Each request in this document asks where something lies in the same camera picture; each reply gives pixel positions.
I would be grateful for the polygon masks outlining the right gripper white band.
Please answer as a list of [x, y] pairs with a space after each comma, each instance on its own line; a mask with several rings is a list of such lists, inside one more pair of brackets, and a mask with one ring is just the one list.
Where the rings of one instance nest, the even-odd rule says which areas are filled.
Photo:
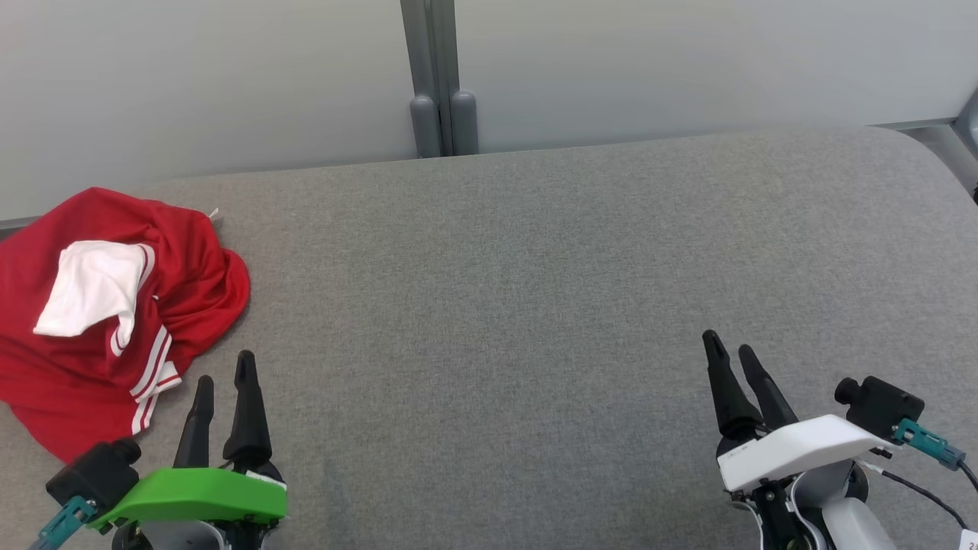
[[[702, 341], [721, 438], [745, 442], [716, 461], [731, 504], [754, 518], [758, 547], [891, 549], [877, 516], [849, 494], [859, 456], [890, 451], [891, 443], [835, 415], [799, 422], [754, 349], [741, 345], [738, 358], [759, 412], [734, 376], [719, 334], [707, 330]], [[762, 423], [775, 431], [755, 439]]]

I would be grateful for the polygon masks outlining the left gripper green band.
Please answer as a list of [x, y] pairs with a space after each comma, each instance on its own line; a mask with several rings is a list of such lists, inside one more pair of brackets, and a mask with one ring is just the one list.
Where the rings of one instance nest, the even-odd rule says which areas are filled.
[[135, 484], [90, 529], [115, 529], [115, 549], [263, 549], [289, 515], [287, 487], [273, 449], [252, 351], [238, 353], [232, 430], [222, 457], [233, 471], [209, 466], [214, 383], [198, 380], [174, 467]]

